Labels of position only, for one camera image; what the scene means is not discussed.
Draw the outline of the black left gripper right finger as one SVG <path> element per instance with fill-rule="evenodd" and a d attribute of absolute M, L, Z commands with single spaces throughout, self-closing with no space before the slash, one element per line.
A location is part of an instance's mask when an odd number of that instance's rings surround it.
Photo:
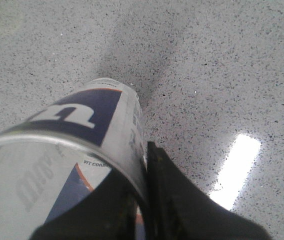
<path fill-rule="evenodd" d="M 269 240 L 266 230 L 199 190 L 163 148 L 148 142 L 147 183 L 157 240 Z"/>

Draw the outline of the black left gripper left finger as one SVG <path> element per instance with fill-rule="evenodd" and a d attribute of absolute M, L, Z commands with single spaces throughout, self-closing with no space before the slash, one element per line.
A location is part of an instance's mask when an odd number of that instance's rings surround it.
<path fill-rule="evenodd" d="M 133 240 L 136 201 L 128 182 L 112 170 L 78 205 L 37 228 L 33 240 Z"/>

